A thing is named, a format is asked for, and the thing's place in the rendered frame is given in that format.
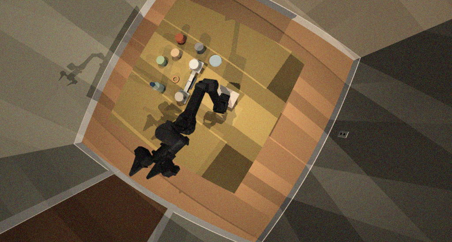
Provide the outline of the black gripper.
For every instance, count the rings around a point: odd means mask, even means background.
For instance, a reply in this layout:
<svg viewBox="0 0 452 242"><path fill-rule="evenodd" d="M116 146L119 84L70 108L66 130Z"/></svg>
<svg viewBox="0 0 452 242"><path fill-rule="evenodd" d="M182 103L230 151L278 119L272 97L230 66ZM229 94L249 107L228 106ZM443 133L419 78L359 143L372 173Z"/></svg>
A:
<svg viewBox="0 0 452 242"><path fill-rule="evenodd" d="M160 163L157 164L156 160L159 159L160 157L164 156L164 155L168 155L168 158L175 158L175 152L166 144L164 144L163 142L160 143L161 147L158 148L158 150L153 150L152 154L150 153L150 151L144 147L138 146L135 150L135 159L134 159L134 163L131 167L129 176L133 176L134 174L136 174L139 170L141 170L142 168L148 168L149 165L155 163L155 165L152 167L152 169L150 170L150 172L148 173L148 175L146 176L147 179L150 179L158 174L161 173L161 167L160 167Z"/></svg>

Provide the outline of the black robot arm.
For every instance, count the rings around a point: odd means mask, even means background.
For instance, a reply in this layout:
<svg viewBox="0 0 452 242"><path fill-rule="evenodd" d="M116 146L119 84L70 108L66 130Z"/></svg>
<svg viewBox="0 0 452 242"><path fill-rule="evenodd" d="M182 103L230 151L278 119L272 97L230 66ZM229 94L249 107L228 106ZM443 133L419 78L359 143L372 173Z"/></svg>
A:
<svg viewBox="0 0 452 242"><path fill-rule="evenodd" d="M219 96L217 89L218 81L215 79L203 79L197 82L184 112L178 116L175 122L166 121L166 123L158 126L155 130L156 138L168 145L175 153L179 152L185 145L189 145L190 139L182 134L190 135L195 131L196 114L205 93L209 94L214 104L213 112L223 114L227 111L230 96L224 93ZM161 162L161 174L164 177L176 176L179 172L180 167L173 163L173 159L164 155L156 160L157 164Z"/></svg>

